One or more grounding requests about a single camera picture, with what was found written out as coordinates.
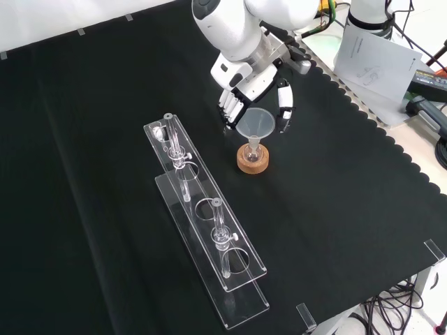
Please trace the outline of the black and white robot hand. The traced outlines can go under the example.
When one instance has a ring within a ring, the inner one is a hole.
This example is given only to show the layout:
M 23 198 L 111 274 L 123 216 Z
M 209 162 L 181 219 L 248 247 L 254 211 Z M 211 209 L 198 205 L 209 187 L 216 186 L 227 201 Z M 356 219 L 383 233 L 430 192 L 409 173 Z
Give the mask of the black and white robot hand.
M 295 111 L 293 90 L 286 79 L 279 77 L 278 69 L 289 59 L 289 56 L 277 57 L 258 73 L 245 61 L 233 63 L 221 54 L 218 56 L 210 73 L 223 89 L 217 110 L 226 128 L 236 128 L 248 108 L 275 87 L 279 104 L 278 127 L 280 132 L 286 131 Z

